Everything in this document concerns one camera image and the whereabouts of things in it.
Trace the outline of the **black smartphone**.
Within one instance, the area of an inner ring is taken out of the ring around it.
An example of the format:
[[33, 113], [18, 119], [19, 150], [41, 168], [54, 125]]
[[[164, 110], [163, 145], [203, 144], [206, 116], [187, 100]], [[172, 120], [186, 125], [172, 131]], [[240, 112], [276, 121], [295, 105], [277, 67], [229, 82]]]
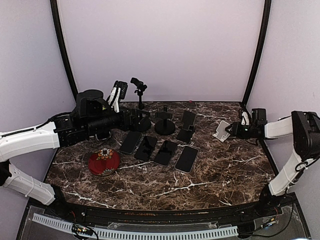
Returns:
[[156, 147], [157, 141], [158, 139], [156, 137], [148, 135], [144, 136], [141, 144], [134, 154], [134, 158], [144, 162], [148, 162]]
[[178, 144], [176, 142], [165, 140], [155, 155], [153, 162], [163, 167], [167, 167], [175, 154], [177, 147]]

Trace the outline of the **black folding phone stand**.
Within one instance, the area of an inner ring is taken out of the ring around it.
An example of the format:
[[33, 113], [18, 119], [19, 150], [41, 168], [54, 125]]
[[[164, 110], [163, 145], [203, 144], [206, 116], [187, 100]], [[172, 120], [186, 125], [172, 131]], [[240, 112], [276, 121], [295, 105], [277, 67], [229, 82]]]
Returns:
[[182, 116], [182, 127], [179, 131], [176, 139], [179, 141], [182, 141], [184, 143], [189, 143], [191, 141], [191, 138], [195, 132], [195, 120], [196, 120], [196, 114], [185, 110]]

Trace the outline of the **large blue-edged smartphone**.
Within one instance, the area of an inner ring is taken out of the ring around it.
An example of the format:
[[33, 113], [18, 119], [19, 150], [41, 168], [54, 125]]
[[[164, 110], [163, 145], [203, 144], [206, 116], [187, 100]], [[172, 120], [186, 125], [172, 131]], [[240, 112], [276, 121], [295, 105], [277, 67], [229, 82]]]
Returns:
[[139, 131], [130, 131], [125, 137], [119, 151], [123, 154], [130, 155], [134, 152], [138, 142], [142, 137], [142, 133]]

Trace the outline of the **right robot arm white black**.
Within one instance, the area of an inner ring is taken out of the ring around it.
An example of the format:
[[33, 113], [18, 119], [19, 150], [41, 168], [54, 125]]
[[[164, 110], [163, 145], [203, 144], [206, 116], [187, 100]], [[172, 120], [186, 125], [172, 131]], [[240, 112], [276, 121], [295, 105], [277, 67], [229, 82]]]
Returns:
[[283, 196], [320, 158], [320, 117], [312, 111], [294, 110], [288, 116], [269, 122], [264, 108], [253, 108], [251, 112], [242, 110], [238, 121], [222, 121], [216, 133], [221, 142], [229, 137], [291, 140], [292, 152], [288, 160], [263, 188], [260, 194], [263, 200], [255, 205], [255, 213], [260, 217], [266, 217], [274, 210], [275, 203], [271, 198]]

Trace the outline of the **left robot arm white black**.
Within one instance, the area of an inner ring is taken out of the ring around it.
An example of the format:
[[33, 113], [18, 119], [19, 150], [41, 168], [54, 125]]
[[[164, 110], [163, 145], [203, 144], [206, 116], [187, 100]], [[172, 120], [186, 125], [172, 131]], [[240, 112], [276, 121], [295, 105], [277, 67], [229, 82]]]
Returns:
[[57, 114], [45, 123], [0, 135], [0, 185], [33, 198], [60, 218], [71, 213], [58, 186], [41, 182], [10, 162], [11, 158], [45, 149], [58, 149], [88, 141], [91, 137], [106, 139], [110, 130], [136, 131], [139, 116], [151, 114], [119, 105], [125, 91], [114, 87], [108, 100], [100, 90], [80, 92], [72, 112]]

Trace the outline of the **white phone stand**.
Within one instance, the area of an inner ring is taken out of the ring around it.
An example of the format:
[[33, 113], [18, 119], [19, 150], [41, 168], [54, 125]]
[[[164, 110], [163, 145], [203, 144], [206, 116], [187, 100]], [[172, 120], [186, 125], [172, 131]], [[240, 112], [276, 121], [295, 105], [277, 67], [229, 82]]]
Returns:
[[215, 133], [213, 134], [213, 137], [215, 137], [216, 139], [218, 139], [220, 142], [223, 143], [231, 135], [226, 131], [226, 128], [228, 128], [229, 126], [230, 126], [229, 123], [222, 120], [219, 123], [218, 127], [216, 128]]

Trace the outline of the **short black round-base stand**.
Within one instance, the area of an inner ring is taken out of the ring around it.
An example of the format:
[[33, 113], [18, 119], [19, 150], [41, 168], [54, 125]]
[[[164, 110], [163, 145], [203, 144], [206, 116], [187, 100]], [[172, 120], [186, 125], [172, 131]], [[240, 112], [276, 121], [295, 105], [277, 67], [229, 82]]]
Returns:
[[161, 136], [172, 135], [176, 130], [175, 124], [171, 121], [172, 117], [173, 114], [168, 112], [168, 106], [164, 105], [162, 111], [155, 113], [155, 118], [160, 119], [154, 126], [155, 132]]

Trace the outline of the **white-cased smartphone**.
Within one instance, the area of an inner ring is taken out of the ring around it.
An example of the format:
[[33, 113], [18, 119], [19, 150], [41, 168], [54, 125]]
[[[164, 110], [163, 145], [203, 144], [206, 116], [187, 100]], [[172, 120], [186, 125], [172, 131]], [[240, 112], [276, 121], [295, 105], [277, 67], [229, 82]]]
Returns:
[[184, 173], [189, 173], [195, 163], [199, 150], [190, 146], [185, 146], [175, 164], [175, 169]]

